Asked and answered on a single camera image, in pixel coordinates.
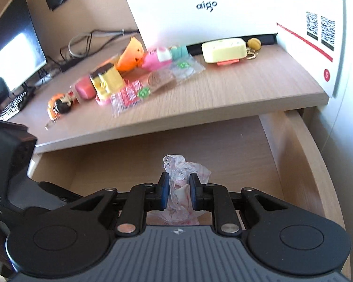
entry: metal screw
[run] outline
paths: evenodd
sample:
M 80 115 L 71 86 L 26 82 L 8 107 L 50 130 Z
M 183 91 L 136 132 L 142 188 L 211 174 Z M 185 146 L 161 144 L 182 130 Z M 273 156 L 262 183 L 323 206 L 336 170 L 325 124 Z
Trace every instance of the metal screw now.
M 117 227 L 117 230 L 121 233 L 132 233 L 136 230 L 136 226 L 132 224 L 121 224 Z
M 223 224 L 221 230 L 225 233 L 236 233 L 239 231 L 239 226 L 236 224 Z

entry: red stripe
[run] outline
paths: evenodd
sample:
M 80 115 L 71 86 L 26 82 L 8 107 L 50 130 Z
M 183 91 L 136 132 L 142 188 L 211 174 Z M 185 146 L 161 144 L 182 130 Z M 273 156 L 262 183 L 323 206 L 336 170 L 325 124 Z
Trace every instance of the red stripe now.
M 314 48 L 315 50 L 317 50 L 319 53 L 323 54 L 329 61 L 333 61 L 333 58 L 328 55 L 326 52 L 324 52 L 322 49 L 318 48 L 315 44 L 311 43 L 310 41 L 306 40 L 305 38 L 299 36 L 298 34 L 292 32 L 291 30 L 287 29 L 286 27 L 283 27 L 281 24 L 278 24 L 277 25 L 281 28 L 283 28 L 285 31 L 291 33 L 292 35 L 294 35 L 295 37 L 301 39 L 303 42 L 307 43 L 309 46 L 311 46 L 312 48 Z

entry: light yellow case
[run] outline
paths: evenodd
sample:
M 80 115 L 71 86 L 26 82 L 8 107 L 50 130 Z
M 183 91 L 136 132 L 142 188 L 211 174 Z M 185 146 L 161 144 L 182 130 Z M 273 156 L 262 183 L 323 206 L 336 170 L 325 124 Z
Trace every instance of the light yellow case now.
M 229 38 L 203 43 L 202 54 L 206 63 L 224 62 L 247 56 L 246 43 L 241 38 Z

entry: clear plastic bag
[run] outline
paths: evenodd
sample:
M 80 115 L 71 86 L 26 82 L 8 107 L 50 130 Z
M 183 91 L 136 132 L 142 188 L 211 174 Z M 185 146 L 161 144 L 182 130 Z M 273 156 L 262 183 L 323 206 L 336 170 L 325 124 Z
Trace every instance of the clear plastic bag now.
M 149 212 L 148 218 L 160 218 L 167 225 L 199 225 L 198 217 L 205 211 L 192 209 L 189 177 L 197 173 L 201 183 L 206 184 L 211 172 L 199 163 L 186 162 L 181 155 L 167 155 L 163 162 L 170 174 L 168 205 L 164 211 Z
M 111 96 L 114 116 L 140 104 L 162 86 L 171 82 L 179 84 L 204 69 L 192 56 L 186 56 L 167 67 L 141 76 Z

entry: computer monitor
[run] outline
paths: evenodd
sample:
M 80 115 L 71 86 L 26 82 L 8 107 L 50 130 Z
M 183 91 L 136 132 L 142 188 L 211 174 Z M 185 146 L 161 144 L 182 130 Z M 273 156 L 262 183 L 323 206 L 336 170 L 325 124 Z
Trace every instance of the computer monitor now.
M 45 64 L 26 0 L 13 0 L 0 17 L 0 77 L 12 92 Z

